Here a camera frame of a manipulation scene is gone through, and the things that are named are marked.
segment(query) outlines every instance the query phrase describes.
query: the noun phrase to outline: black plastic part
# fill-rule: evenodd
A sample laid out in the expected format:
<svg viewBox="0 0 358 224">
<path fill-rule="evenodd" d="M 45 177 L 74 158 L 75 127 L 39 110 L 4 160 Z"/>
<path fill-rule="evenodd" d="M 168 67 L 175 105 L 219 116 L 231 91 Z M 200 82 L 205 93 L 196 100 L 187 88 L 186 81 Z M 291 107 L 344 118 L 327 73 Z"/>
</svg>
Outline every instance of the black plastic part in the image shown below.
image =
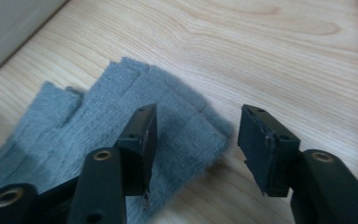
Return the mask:
<svg viewBox="0 0 358 224">
<path fill-rule="evenodd" d="M 117 148 L 100 148 L 89 153 L 77 182 L 67 223 L 126 223 L 121 175 Z"/>
<path fill-rule="evenodd" d="M 310 149 L 299 157 L 297 168 L 300 176 L 290 176 L 296 223 L 358 224 L 358 180 L 338 157 Z M 298 197 L 301 192 L 309 196 Z"/>
<path fill-rule="evenodd" d="M 126 196 L 148 191 L 157 141 L 157 106 L 143 106 L 133 113 L 115 144 L 122 157 Z"/>
<path fill-rule="evenodd" d="M 261 191 L 286 197 L 287 167 L 299 153 L 300 140 L 266 110 L 244 105 L 238 146 Z"/>
<path fill-rule="evenodd" d="M 7 185 L 0 189 L 0 224 L 34 223 L 37 192 L 30 184 Z"/>
<path fill-rule="evenodd" d="M 37 214 L 39 224 L 66 223 L 75 195 L 78 177 L 39 195 Z"/>
</svg>

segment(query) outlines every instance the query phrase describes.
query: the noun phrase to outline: folded cloth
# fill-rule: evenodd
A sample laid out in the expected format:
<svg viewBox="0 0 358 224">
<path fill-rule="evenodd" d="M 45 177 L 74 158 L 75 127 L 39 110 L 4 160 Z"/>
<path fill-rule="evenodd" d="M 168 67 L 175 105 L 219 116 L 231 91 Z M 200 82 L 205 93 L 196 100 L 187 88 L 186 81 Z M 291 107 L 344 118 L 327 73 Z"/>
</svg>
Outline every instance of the folded cloth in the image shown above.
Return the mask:
<svg viewBox="0 0 358 224">
<path fill-rule="evenodd" d="M 87 93 L 46 82 L 0 148 L 0 187 L 30 183 L 46 191 L 79 174 L 85 156 L 112 147 L 132 113 L 158 105 L 158 147 L 143 197 L 127 197 L 128 223 L 146 223 L 180 187 L 227 148 L 232 126 L 169 73 L 128 58 L 110 63 Z"/>
</svg>

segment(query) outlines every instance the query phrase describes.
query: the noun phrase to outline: wood grain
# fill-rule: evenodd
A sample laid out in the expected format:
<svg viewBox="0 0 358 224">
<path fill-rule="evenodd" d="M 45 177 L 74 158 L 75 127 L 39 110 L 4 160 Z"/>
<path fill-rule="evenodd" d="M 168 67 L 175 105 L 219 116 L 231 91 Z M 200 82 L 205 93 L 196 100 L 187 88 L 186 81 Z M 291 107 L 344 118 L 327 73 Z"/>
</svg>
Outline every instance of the wood grain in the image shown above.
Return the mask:
<svg viewBox="0 0 358 224">
<path fill-rule="evenodd" d="M 242 104 L 267 109 L 358 177 L 358 1 L 70 1 L 0 69 L 0 146 L 45 80 L 86 90 L 123 56 L 181 78 L 236 132 Z M 261 196 L 236 138 L 153 223 L 294 222 L 288 199 Z"/>
</svg>

